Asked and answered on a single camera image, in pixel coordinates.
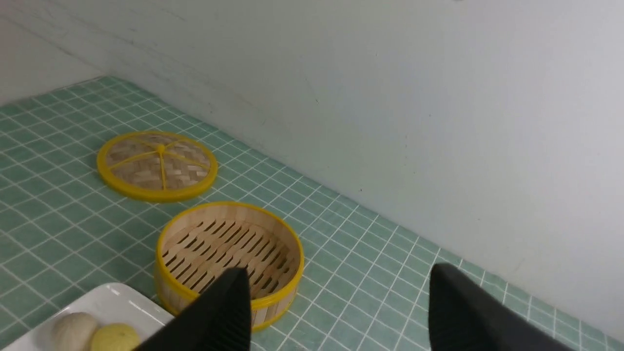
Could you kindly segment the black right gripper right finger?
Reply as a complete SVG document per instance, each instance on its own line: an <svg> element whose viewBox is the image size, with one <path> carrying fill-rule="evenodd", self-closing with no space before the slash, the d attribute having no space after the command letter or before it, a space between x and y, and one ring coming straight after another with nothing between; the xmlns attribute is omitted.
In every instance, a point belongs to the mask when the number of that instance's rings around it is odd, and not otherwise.
<svg viewBox="0 0 624 351"><path fill-rule="evenodd" d="M569 351L571 348L504 307L450 263L429 278L428 330L433 351Z"/></svg>

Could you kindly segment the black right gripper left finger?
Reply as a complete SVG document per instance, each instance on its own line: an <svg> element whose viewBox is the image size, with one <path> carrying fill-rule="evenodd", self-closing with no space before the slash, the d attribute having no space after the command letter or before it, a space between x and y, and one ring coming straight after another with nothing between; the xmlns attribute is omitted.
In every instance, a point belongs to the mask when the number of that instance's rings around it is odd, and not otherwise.
<svg viewBox="0 0 624 351"><path fill-rule="evenodd" d="M251 291L244 268L226 269L137 351L249 351Z"/></svg>

